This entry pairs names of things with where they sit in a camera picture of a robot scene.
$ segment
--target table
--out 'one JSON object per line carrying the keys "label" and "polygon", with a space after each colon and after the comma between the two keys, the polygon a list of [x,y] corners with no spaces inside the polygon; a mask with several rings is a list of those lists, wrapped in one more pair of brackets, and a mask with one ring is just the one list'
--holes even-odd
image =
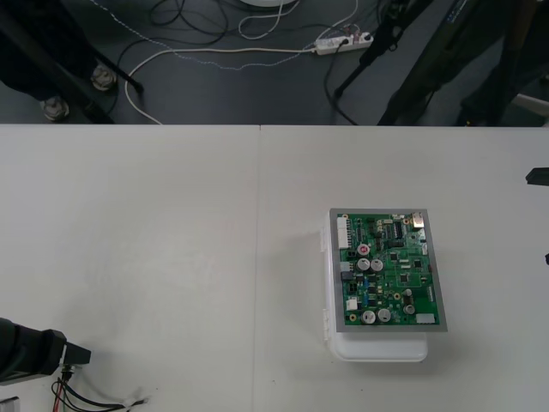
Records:
{"label": "table", "polygon": [[[543,129],[3,126],[0,314],[93,350],[139,410],[541,411]],[[332,207],[429,209],[449,332],[421,364],[322,342]],[[0,389],[51,407],[52,379]]]}

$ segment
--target black wire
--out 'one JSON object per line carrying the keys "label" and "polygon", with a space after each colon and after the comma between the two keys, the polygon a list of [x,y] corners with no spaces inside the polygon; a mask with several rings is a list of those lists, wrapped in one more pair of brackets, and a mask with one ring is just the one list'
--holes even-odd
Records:
{"label": "black wire", "polygon": [[[61,385],[61,392],[59,393],[59,395],[57,394],[57,391],[53,389],[53,386],[55,384]],[[59,379],[58,381],[53,383],[53,385],[51,386],[51,391],[55,395],[56,401],[59,400],[59,402],[63,403],[67,408],[72,409],[75,412],[113,412],[115,410],[126,409],[126,407],[124,405],[122,405],[121,403],[99,403],[99,402],[92,401],[91,399],[87,399],[86,397],[83,397],[82,395],[78,394],[74,389],[72,389],[67,384],[66,381],[62,381],[61,379]],[[70,398],[67,396],[67,391],[71,395],[73,395],[74,397],[76,397],[77,399],[79,399],[80,401],[82,401],[84,403],[87,403],[87,404],[92,405],[92,406],[96,406],[98,408],[106,408],[106,409],[91,411],[91,410],[86,410],[86,409],[80,408],[80,407],[74,405],[70,401]],[[137,402],[132,403],[130,407],[134,407],[134,406],[137,406],[137,405],[143,405],[144,403],[146,403],[145,400],[137,401]]]}
{"label": "black wire", "polygon": [[176,10],[177,13],[175,14],[175,16],[172,17],[170,20],[167,20],[167,21],[155,21],[153,19],[153,14],[154,14],[155,10],[167,1],[168,0],[160,0],[153,7],[151,7],[151,9],[148,11],[148,20],[150,21],[150,23],[153,26],[167,26],[169,24],[174,23],[179,18],[179,16],[181,15],[181,12],[183,11],[183,7],[185,6],[185,0],[183,0],[181,2],[181,4],[178,3],[178,0],[175,0],[175,3],[178,6],[178,9]]}
{"label": "black wire", "polygon": [[329,68],[328,68],[328,71],[326,72],[326,76],[324,77],[324,93],[326,94],[326,97],[328,98],[329,104],[332,106],[332,108],[333,108],[336,112],[338,112],[347,122],[349,122],[349,123],[352,124],[353,126],[358,126],[359,124],[358,124],[357,122],[355,122],[354,120],[352,120],[351,118],[349,118],[349,117],[340,109],[340,107],[337,105],[337,102],[335,101],[334,97],[330,94],[329,88],[328,88],[328,80],[329,80],[330,75],[332,74],[332,70],[334,69],[335,59],[337,58],[337,53],[338,53],[339,50],[343,47],[343,45],[345,45],[346,43],[348,43],[348,40],[343,40],[343,41],[340,43],[340,45],[337,47],[337,50],[335,51],[334,56],[332,57],[332,62],[330,63]]}
{"label": "black wire", "polygon": [[65,407],[71,409],[71,410],[74,410],[75,412],[114,412],[115,410],[120,410],[120,408],[111,408],[111,409],[104,409],[104,410],[87,410],[87,409],[82,409],[82,408],[79,408],[77,407],[76,405],[74,405],[70,400],[69,398],[67,397],[66,398],[66,401],[65,399],[63,399],[61,397],[61,393],[63,393],[64,395],[66,395],[64,389],[61,390],[61,393],[58,395],[57,394],[57,391],[53,389],[53,386],[55,385],[60,385],[61,384],[61,381],[58,380],[56,382],[54,382],[52,385],[51,385],[51,392],[53,392],[53,395],[55,395],[55,399],[56,401],[59,400],[60,403],[62,403],[63,405],[65,405]]}
{"label": "black wire", "polygon": [[153,26],[167,26],[169,24],[174,23],[177,19],[181,19],[187,26],[193,28],[194,30],[196,30],[199,33],[206,34],[208,36],[217,36],[217,39],[213,40],[213,42],[208,42],[208,43],[204,43],[204,44],[213,44],[214,42],[221,40],[226,35],[227,31],[229,30],[229,17],[226,15],[225,9],[223,9],[223,3],[221,2],[221,0],[216,0],[216,3],[217,3],[217,5],[220,9],[220,12],[223,15],[223,21],[224,21],[224,27],[222,28],[221,32],[212,32],[212,31],[209,31],[209,30],[204,30],[202,28],[199,28],[199,27],[195,26],[193,23],[191,23],[189,20],[187,20],[187,18],[183,14],[183,8],[185,6],[185,1],[186,0],[181,0],[181,3],[179,3],[178,0],[175,0],[176,4],[178,6],[178,9],[176,10],[175,16],[172,17],[170,20],[163,21],[163,22],[155,21],[154,18],[153,18],[153,14],[154,14],[155,10],[161,4],[164,4],[167,1],[168,0],[160,0],[148,11],[148,20],[150,21],[151,25],[153,25]]}

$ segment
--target black pole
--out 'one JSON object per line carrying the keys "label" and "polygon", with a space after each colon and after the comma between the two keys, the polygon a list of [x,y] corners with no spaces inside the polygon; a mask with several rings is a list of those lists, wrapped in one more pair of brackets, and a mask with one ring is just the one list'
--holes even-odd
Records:
{"label": "black pole", "polygon": [[463,0],[455,0],[452,3],[404,83],[393,94],[378,125],[395,124],[396,120],[410,105],[436,90],[442,79],[437,78],[440,75],[434,76],[433,72],[437,70],[438,72],[444,72],[445,68],[452,64],[453,59],[460,52],[457,40],[467,28],[470,16],[475,13],[477,7],[483,1],[468,0],[464,2]]}
{"label": "black pole", "polygon": [[11,15],[2,1],[0,1],[0,32],[19,47],[57,85],[65,99],[78,105],[89,121],[97,124],[114,124],[103,109],[80,90],[42,45]]}
{"label": "black pole", "polygon": [[339,99],[360,74],[374,61],[396,46],[410,26],[433,0],[418,0],[408,8],[410,0],[391,0],[385,16],[374,34],[374,41],[360,57],[359,67],[335,90],[334,97]]}
{"label": "black pole", "polygon": [[494,87],[491,110],[488,112],[488,124],[497,126],[504,115],[508,104],[510,88],[515,80],[516,66],[521,56],[522,46],[528,35],[532,20],[537,10],[537,0],[515,0],[513,13],[504,48],[498,66],[498,82]]}

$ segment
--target green circuit board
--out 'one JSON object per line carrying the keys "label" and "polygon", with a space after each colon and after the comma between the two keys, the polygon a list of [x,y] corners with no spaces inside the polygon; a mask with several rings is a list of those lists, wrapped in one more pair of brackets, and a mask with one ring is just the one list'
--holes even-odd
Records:
{"label": "green circuit board", "polygon": [[337,216],[345,324],[440,324],[423,215]]}

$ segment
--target floor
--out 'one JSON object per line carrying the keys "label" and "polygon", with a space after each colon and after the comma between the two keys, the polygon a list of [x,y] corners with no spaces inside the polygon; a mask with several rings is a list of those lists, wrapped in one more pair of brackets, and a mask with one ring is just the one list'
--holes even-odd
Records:
{"label": "floor", "polygon": [[[148,9],[155,0],[98,0],[129,27],[148,37],[165,37],[187,41],[207,41],[212,37],[194,31],[180,31],[180,21],[166,28],[151,27]],[[238,0],[227,0],[237,4]],[[368,16],[375,7],[374,0],[359,0],[359,14]],[[437,0],[406,31],[398,50],[379,58],[346,92],[341,106],[359,124],[376,124],[386,104],[420,55],[425,43],[433,35],[452,0]],[[81,23],[91,42],[107,57],[116,61],[120,52],[132,41],[139,39],[104,10],[90,0],[65,0],[67,8]],[[333,24],[353,9],[354,0],[302,0],[289,15],[283,17],[279,30],[265,39],[249,41],[237,35],[225,37],[217,43],[219,48],[277,47],[300,49],[309,45],[323,30],[319,27],[298,31],[284,31],[312,23]],[[163,10],[173,6],[162,6]],[[185,9],[201,11],[221,22],[220,12],[213,0],[188,0]],[[247,14],[225,7],[230,27]],[[215,30],[198,15],[188,15],[196,25]],[[272,21],[253,23],[251,29],[258,33],[269,27]],[[373,15],[359,22],[363,31],[376,26]],[[184,47],[165,41],[173,47]],[[462,98],[471,93],[498,61],[501,45],[470,64],[451,84],[444,87],[432,99],[427,111],[417,125],[453,125],[459,112]],[[121,63],[132,70],[138,63],[162,50],[159,45],[141,43],[133,47]],[[185,54],[201,60],[215,61],[230,67],[247,63],[271,64],[287,55],[274,53]],[[360,52],[340,55],[335,62],[330,86],[341,82],[357,65]],[[347,124],[336,117],[323,92],[323,78],[332,61],[331,57],[301,56],[275,67],[251,67],[244,70],[220,70],[212,65],[182,60],[173,55],[155,59],[136,74],[146,92],[141,107],[163,124]],[[112,105],[113,97],[89,93],[105,108]],[[531,84],[527,94],[541,99],[549,98],[549,88],[538,82]],[[112,111],[118,124],[149,124],[130,106],[121,91],[118,103]],[[40,109],[32,98],[19,94],[0,84],[0,123],[41,124],[46,123]],[[73,109],[67,123],[85,124],[87,120]],[[520,108],[510,107],[504,118],[508,126],[541,126],[543,119]]]}

